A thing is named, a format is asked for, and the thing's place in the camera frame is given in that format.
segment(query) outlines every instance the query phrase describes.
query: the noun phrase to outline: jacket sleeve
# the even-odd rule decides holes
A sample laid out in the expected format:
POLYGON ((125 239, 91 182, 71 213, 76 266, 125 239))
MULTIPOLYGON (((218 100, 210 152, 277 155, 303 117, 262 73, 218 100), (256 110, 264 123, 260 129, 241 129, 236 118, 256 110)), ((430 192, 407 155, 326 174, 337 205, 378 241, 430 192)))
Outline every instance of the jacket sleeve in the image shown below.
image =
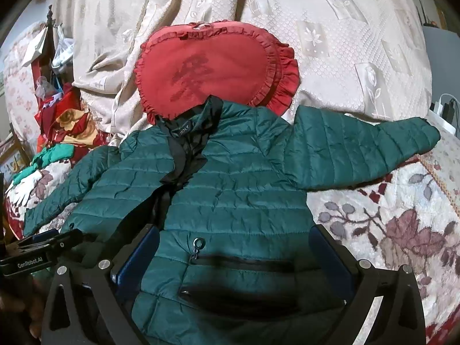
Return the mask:
POLYGON ((439 139, 439 131, 421 118, 371 125, 299 106, 293 126, 268 155, 299 188, 331 189, 377 179, 439 139))
POLYGON ((105 145, 89 152, 70 171, 65 182, 35 208, 26 211, 24 236, 34 234, 41 226, 48 224, 67 205, 80 202, 100 176, 109 167, 120 162, 120 159, 117 147, 105 145))

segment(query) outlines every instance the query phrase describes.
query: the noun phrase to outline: metal screw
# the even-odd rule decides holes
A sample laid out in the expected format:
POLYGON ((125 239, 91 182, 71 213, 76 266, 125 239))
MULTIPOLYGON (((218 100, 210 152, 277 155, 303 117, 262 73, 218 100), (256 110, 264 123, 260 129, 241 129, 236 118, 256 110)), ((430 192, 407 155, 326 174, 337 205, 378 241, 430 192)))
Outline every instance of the metal screw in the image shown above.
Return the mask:
POLYGON ((67 267, 65 267, 65 266, 61 266, 61 267, 59 267, 59 268, 57 269, 58 275, 63 275, 63 274, 65 274, 66 272, 67 272, 67 267))
POLYGON ((359 265, 364 269, 369 269, 372 266, 371 262, 369 262, 367 259, 361 259, 359 261, 359 265))
POLYGON ((108 259, 103 259, 102 261, 99 262, 97 265, 100 269, 106 269, 107 267, 110 266, 110 261, 108 259))
POLYGON ((410 267, 408 264, 405 264, 405 265, 403 265, 402 270, 403 270, 406 274, 410 274, 410 273, 412 272, 412 267, 410 267))

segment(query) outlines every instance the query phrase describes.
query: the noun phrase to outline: green cloth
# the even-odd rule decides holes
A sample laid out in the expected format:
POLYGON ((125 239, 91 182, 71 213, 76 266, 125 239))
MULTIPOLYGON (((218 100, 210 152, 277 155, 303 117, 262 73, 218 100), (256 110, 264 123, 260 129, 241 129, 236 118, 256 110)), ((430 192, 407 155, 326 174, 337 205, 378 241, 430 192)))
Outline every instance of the green cloth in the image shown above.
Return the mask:
POLYGON ((13 184, 19 184, 19 182, 25 177, 28 177, 36 170, 45 168, 50 163, 72 158, 74 151, 75 147, 71 144, 56 144, 51 148, 44 148, 40 153, 33 157, 29 167, 26 167, 15 175, 13 178, 13 184))
MULTIPOLYGON (((194 116, 192 123, 200 117, 194 116)), ((373 126, 299 106, 290 125, 267 108, 224 101, 218 130, 202 152, 206 164, 172 199, 160 246, 132 309, 136 325, 151 344, 318 343, 343 302, 332 294, 308 246, 314 220, 307 191, 374 180, 431 150, 439 138, 438 130, 421 118, 373 126), (294 272, 192 264, 196 237, 206 242, 199 256, 290 261, 294 272), (298 312, 267 321, 217 316, 179 297, 187 285, 265 300, 291 297, 298 312)), ((73 250, 83 265, 93 266, 103 247, 107 252, 105 242, 120 221, 173 168, 166 135, 156 125, 133 132, 119 148, 96 148, 65 183, 27 210, 24 234, 79 202, 62 231, 73 223, 96 237, 73 250)), ((133 217, 124 222, 123 231, 134 233, 146 221, 133 217)))

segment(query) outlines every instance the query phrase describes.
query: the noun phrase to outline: human hand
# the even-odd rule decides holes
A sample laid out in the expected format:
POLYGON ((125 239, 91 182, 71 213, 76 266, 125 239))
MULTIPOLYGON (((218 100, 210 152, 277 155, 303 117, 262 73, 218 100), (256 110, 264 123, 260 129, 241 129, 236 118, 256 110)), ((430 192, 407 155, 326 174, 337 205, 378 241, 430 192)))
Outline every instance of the human hand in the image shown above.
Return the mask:
POLYGON ((14 280, 17 296, 0 289, 0 311, 11 313, 27 312, 31 323, 30 334, 38 339, 41 336, 41 325, 44 312, 44 300, 41 288, 32 276, 28 275, 14 280))

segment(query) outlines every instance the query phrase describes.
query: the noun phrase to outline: white glove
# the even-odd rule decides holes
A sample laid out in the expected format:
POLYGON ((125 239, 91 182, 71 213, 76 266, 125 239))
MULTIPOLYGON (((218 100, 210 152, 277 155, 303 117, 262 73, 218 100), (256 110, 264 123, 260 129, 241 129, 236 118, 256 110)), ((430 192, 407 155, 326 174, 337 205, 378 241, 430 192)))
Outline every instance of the white glove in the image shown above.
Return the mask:
POLYGON ((8 195, 10 202, 17 206, 22 205, 25 207, 30 197, 30 193, 33 191, 37 182, 43 177, 40 170, 35 171, 28 177, 25 177, 21 182, 14 187, 14 189, 8 195))

